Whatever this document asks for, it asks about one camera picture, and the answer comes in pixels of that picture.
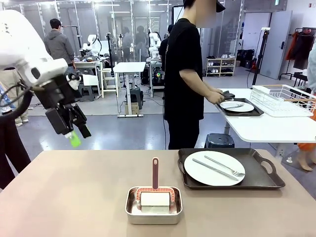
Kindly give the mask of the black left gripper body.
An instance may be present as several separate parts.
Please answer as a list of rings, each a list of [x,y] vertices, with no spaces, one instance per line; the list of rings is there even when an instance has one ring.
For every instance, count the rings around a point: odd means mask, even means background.
[[[33,91],[44,109],[69,109],[73,111],[75,100],[80,97],[79,90],[73,90],[66,75],[58,75],[42,85],[33,87]]]

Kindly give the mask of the pink lint roller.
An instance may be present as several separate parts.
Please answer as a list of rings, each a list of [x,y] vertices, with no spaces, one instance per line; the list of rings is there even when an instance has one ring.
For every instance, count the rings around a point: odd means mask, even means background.
[[[172,187],[159,186],[159,159],[152,159],[152,185],[141,186],[136,190],[136,200],[141,207],[167,207],[175,201]]]

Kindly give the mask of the white dinner plate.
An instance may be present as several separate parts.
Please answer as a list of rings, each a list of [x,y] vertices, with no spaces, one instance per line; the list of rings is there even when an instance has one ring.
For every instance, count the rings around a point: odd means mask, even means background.
[[[240,101],[225,101],[220,104],[220,107],[224,109],[225,107],[231,104],[244,104],[244,106],[240,108],[230,109],[227,111],[236,112],[236,113],[245,113],[245,112],[251,112],[254,110],[253,105],[245,103],[245,102],[240,102]]]

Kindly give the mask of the person's right forearm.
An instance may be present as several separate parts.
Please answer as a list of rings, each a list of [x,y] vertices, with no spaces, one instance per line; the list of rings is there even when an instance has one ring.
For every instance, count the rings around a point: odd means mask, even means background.
[[[206,97],[210,90],[203,84],[197,72],[194,70],[181,70],[179,72],[183,81],[199,95]]]

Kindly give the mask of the person's left forearm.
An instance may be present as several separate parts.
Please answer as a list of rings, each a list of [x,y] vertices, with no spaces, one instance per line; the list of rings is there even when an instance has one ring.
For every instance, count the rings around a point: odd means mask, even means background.
[[[208,83],[206,83],[204,80],[203,80],[203,77],[200,77],[201,81],[203,82],[203,84],[212,92],[216,92],[216,88],[210,86]]]

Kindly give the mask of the grey plastic stool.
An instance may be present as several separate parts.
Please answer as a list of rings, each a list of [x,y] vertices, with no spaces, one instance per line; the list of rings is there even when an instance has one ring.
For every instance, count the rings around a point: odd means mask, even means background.
[[[92,102],[94,101],[94,93],[92,90],[92,86],[85,86],[83,84],[79,85],[79,92],[81,94],[81,97],[79,98],[80,102]]]

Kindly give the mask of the cardboard box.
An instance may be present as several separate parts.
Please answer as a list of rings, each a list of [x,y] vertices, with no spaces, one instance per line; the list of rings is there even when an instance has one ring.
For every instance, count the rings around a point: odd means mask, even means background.
[[[125,103],[125,114],[126,115],[138,115],[139,114],[139,104],[138,102],[131,103],[131,113],[129,113],[128,103]]]

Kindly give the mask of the person in black trousers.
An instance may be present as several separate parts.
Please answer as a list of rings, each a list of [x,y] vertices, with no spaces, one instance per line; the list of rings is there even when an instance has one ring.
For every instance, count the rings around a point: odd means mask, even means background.
[[[15,106],[4,93],[5,90],[0,84],[0,189],[2,190],[15,178],[10,163],[18,173],[31,163],[15,125],[13,114]]]

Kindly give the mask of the dark grey stool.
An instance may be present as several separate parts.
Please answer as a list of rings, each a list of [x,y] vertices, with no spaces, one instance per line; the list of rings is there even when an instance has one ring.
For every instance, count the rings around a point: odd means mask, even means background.
[[[138,103],[138,107],[141,110],[143,107],[143,91],[138,87],[130,90],[131,103]]]

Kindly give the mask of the person in black t-shirt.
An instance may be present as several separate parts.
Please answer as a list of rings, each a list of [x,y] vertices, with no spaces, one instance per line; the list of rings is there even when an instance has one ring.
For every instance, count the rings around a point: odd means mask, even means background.
[[[164,119],[168,123],[170,150],[194,148],[204,101],[224,101],[222,91],[202,79],[199,29],[225,10],[218,0],[183,0],[184,13],[173,26],[165,55]]]

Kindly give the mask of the dark blue stool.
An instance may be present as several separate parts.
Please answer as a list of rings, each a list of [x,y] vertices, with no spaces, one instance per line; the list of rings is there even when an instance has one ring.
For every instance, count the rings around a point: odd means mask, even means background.
[[[221,133],[207,134],[204,148],[234,148],[235,143],[231,135]]]

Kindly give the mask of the tall whiteboard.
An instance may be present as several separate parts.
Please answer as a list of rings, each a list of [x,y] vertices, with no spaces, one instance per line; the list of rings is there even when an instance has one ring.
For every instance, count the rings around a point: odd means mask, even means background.
[[[175,5],[172,7],[171,24],[175,24],[180,18],[182,18],[184,8],[182,5]]]

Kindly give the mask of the grey door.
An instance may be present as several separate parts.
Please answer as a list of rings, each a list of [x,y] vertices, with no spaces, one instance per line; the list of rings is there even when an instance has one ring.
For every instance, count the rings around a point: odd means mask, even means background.
[[[289,34],[292,11],[272,13],[269,36],[262,60],[260,74],[278,79]]]

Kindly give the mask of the black chair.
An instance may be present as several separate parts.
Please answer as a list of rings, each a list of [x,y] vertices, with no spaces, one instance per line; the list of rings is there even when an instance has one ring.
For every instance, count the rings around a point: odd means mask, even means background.
[[[302,72],[295,72],[293,77],[295,78],[294,87],[296,88],[307,88],[307,76],[305,76]]]

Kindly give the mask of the person in orange skirt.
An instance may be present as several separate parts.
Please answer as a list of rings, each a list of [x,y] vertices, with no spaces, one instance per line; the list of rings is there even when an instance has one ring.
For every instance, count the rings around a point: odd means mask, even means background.
[[[309,53],[308,66],[307,66],[307,79],[308,86],[316,97],[316,42],[313,44]],[[316,164],[316,143],[299,143],[299,156],[298,162],[302,169],[306,171],[312,171],[309,167],[307,159],[309,158],[314,164]]]

